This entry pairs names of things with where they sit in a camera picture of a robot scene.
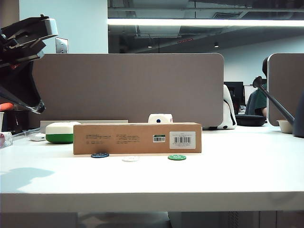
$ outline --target green and white container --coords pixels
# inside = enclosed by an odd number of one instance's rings
[[[79,122],[59,122],[46,126],[46,140],[50,143],[72,143],[73,127]]]

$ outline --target barcode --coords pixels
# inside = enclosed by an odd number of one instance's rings
[[[174,144],[191,143],[191,137],[174,137]]]
[[[153,137],[153,142],[159,143],[159,142],[164,142],[165,137]]]

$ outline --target ceiling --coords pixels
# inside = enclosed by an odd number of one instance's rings
[[[304,0],[108,0],[108,18],[304,19]],[[303,28],[108,26],[109,53],[214,51],[304,35]]]

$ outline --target pipe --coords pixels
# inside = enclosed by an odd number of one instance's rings
[[[256,77],[255,80],[252,83],[254,88],[259,88],[262,93],[268,97],[268,99],[276,106],[276,108],[280,111],[280,113],[286,118],[286,120],[293,125],[295,118],[293,117],[293,115],[291,115],[291,113],[278,101],[276,100],[273,96],[271,96],[267,90],[265,90],[262,87],[262,77]]]
[[[303,8],[293,9],[259,9],[259,8],[125,8],[125,7],[108,7],[108,11],[225,11],[225,12],[304,12]]]

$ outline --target electrical outlet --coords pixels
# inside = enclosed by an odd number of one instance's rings
[[[68,40],[56,37],[56,53],[68,53]]]

